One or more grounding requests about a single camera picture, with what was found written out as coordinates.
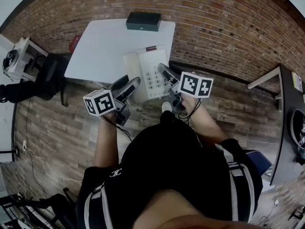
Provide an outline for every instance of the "sleeve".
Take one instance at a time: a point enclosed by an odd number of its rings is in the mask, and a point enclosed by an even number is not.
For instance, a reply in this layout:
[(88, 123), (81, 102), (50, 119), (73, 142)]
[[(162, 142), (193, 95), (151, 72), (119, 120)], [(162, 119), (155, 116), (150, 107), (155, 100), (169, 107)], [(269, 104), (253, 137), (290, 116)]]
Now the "sleeve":
[(114, 167), (100, 168), (90, 167), (85, 170), (84, 178), (76, 202), (76, 216), (78, 221), (78, 228), (85, 228), (84, 226), (84, 205), (88, 195), (93, 190), (103, 184), (106, 177), (114, 170)]
[(254, 197), (255, 197), (254, 211), (256, 211), (258, 199), (263, 189), (262, 177), (259, 174), (257, 167), (248, 157), (245, 151), (239, 146), (238, 142), (235, 139), (224, 140), (219, 145), (221, 145), (224, 149), (226, 149), (228, 152), (230, 152), (233, 155), (235, 162), (239, 164), (244, 164), (248, 168), (254, 186)]

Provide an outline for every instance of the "brick wall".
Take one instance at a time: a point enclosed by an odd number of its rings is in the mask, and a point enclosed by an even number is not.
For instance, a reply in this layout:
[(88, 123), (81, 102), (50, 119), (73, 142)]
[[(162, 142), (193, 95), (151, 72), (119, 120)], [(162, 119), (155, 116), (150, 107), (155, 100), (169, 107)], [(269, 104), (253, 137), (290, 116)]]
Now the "brick wall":
[(90, 21), (131, 11), (158, 12), (176, 23), (171, 60), (247, 81), (280, 62), (305, 79), (304, 18), (287, 0), (34, 0), (2, 33), (67, 52)]

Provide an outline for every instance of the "forearm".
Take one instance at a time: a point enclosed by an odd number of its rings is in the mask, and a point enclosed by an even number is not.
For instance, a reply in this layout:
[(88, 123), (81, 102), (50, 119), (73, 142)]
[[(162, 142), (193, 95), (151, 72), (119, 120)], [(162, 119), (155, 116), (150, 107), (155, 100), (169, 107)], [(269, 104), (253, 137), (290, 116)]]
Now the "forearm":
[(214, 146), (228, 138), (203, 105), (192, 114), (191, 121), (200, 140), (207, 146)]
[(93, 166), (110, 167), (119, 164), (117, 130), (116, 126), (111, 125), (101, 119), (98, 130), (96, 150), (93, 159)]

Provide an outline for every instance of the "red object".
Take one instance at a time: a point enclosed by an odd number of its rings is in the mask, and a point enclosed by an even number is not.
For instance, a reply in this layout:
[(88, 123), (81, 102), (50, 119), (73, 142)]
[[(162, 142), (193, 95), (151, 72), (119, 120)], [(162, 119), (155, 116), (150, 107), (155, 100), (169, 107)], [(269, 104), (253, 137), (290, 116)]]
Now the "red object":
[(71, 53), (74, 52), (74, 50), (75, 50), (75, 48), (76, 48), (76, 46), (77, 46), (77, 44), (78, 44), (80, 38), (81, 38), (81, 36), (79, 36), (79, 35), (77, 35), (77, 36), (75, 36), (75, 37), (73, 38), (73, 41), (72, 41), (72, 42), (70, 43), (70, 45), (69, 45), (69, 51), (70, 51)]

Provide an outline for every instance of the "white cube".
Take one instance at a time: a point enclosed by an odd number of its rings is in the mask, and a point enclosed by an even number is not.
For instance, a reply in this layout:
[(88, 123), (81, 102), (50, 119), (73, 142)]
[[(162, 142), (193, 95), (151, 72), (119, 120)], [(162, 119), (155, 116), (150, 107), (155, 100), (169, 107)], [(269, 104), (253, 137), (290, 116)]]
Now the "white cube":
[(208, 98), (213, 85), (213, 79), (200, 74), (182, 72), (179, 82), (179, 92), (195, 98)]
[(116, 109), (110, 90), (96, 90), (83, 99), (90, 115), (101, 116)]

